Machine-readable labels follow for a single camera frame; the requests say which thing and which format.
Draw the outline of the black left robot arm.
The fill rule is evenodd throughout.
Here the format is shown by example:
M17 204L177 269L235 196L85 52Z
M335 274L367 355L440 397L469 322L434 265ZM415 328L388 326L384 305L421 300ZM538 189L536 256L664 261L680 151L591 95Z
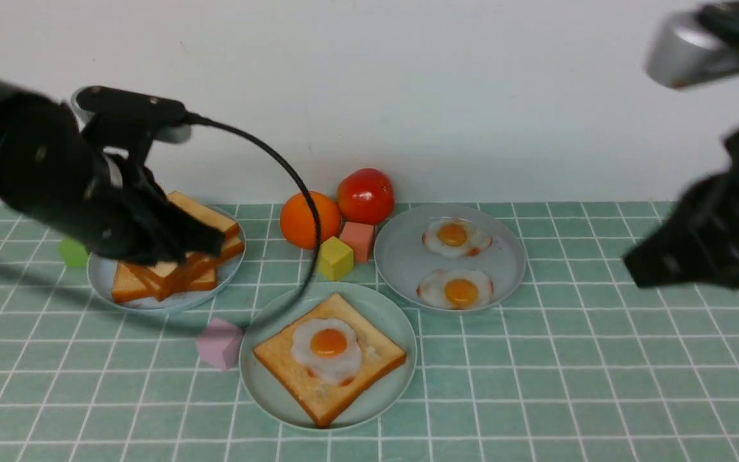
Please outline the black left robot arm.
M68 103L0 81L0 201L112 260L220 255L224 233L168 201L144 164L185 106L106 87L74 102L90 112L84 128Z

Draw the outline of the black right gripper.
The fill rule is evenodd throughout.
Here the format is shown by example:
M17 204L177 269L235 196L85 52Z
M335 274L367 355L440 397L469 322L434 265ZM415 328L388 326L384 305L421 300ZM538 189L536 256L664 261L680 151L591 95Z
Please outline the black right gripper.
M724 147L728 169L690 186L668 219L624 255L638 287L739 289L739 129Z

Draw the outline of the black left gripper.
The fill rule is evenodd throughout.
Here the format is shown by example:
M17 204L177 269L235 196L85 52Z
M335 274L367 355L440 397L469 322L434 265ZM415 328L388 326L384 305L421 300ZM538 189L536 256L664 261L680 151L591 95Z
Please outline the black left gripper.
M71 109L18 94L0 105L0 200L102 257L155 266L183 263L190 252L220 257L224 233L159 193L146 193L140 224L112 186L109 160L79 134Z

